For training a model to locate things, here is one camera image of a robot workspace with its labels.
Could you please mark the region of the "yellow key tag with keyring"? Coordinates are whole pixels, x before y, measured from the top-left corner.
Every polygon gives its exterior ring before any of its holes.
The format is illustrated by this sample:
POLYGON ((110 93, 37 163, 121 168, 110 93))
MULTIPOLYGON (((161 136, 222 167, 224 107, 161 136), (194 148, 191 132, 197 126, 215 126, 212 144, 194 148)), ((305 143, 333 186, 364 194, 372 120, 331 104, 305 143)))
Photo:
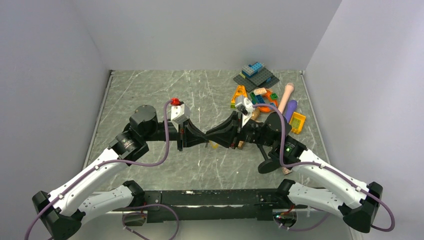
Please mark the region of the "yellow key tag with keyring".
POLYGON ((210 145, 213 149, 217 149, 219 145, 216 142, 210 141, 210 145))

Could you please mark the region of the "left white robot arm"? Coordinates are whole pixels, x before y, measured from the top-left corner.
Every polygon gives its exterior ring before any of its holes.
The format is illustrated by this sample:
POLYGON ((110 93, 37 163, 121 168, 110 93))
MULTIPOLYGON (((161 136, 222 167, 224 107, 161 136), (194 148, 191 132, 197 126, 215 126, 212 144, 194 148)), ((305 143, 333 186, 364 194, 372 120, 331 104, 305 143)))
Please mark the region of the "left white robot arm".
POLYGON ((138 165, 149 141, 164 141, 166 148, 175 141, 179 150, 206 142, 205 134, 191 122, 187 106, 166 103, 163 109, 171 110, 171 116, 159 122, 153 106, 139 106, 124 130, 89 166, 57 189, 32 197, 38 218, 54 240, 69 239, 82 225, 109 211, 137 210, 146 204, 145 191, 133 180, 100 195, 93 193, 108 178, 138 165))

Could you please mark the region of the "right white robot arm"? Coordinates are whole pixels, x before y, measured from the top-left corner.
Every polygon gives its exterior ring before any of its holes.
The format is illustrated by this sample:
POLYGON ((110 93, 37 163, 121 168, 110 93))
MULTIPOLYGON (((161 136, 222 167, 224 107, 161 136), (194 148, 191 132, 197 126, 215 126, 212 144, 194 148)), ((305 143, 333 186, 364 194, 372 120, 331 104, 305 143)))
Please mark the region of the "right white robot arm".
POLYGON ((377 229, 373 223, 383 205, 383 187, 377 182, 357 180, 331 166, 289 136, 287 127, 281 113, 271 113, 265 122, 256 122, 233 112, 223 123, 208 130, 205 137, 225 148, 240 141, 269 146, 272 163, 309 176, 321 185, 321 188, 311 188, 284 179, 275 193, 280 207, 310 206, 341 217, 350 228, 361 233, 377 229))

